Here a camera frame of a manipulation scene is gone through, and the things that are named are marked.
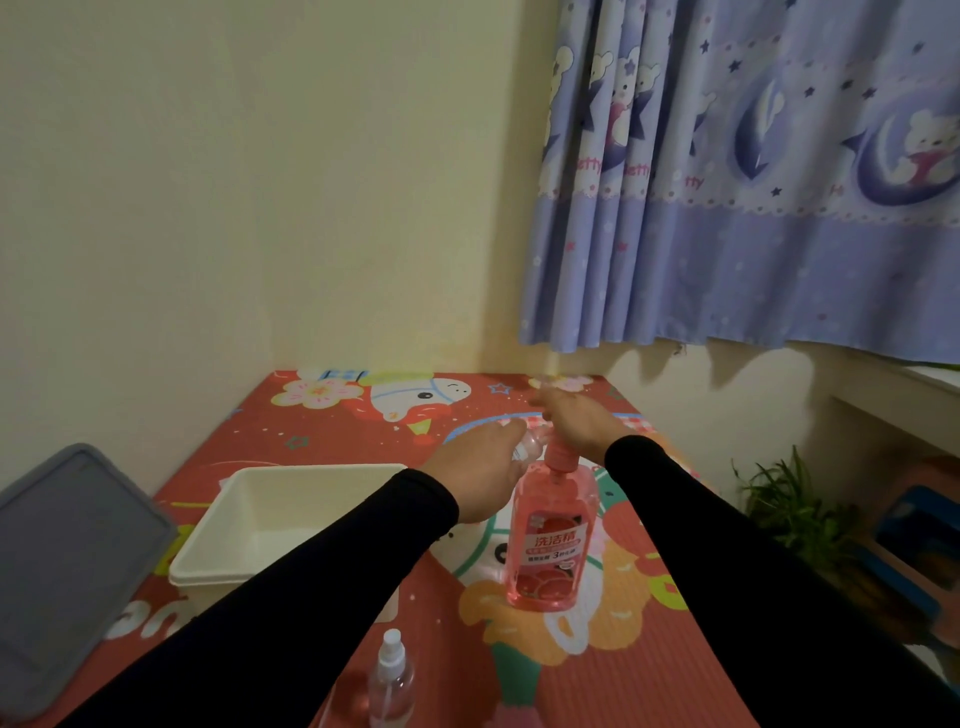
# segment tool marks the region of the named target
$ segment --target hand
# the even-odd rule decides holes
[[[526,466],[513,459],[527,425],[488,423],[441,445],[420,468],[443,483],[460,506],[460,523],[479,523],[510,500]]]
[[[543,407],[543,418],[553,423],[561,439],[597,465],[603,465],[607,448],[613,443],[625,435],[636,435],[587,395],[541,387],[530,403]]]

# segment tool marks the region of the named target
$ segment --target cartoon print mat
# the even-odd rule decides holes
[[[553,383],[594,397],[680,459],[602,377]],[[192,617],[167,581],[169,564],[235,471],[338,463],[415,468],[439,443],[483,422],[522,417],[538,424],[540,413],[526,401],[540,385],[523,375],[273,372],[156,495],[180,538],[54,707],[26,725],[55,725]],[[756,725],[623,492],[602,468],[596,475],[601,515],[573,609],[543,615],[507,605],[499,570],[509,505],[487,522],[456,526],[403,581],[399,615],[371,628],[314,725],[367,724],[362,689],[390,627],[403,632],[418,671],[410,728]],[[731,563],[732,584],[735,569]]]

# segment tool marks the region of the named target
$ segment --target green plant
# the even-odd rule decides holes
[[[836,573],[849,559],[849,533],[856,519],[851,505],[824,509],[810,484],[810,471],[797,453],[789,463],[781,460],[770,468],[756,464],[749,479],[733,474],[747,495],[746,513],[757,526],[806,561],[813,569]]]

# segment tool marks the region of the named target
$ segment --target blue curtain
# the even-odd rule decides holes
[[[960,363],[960,3],[563,0],[520,340]]]

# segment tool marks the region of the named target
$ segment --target clear plastic spray bottle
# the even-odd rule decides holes
[[[400,641],[400,630],[388,629],[367,684],[371,728],[404,728],[414,712],[414,666]]]

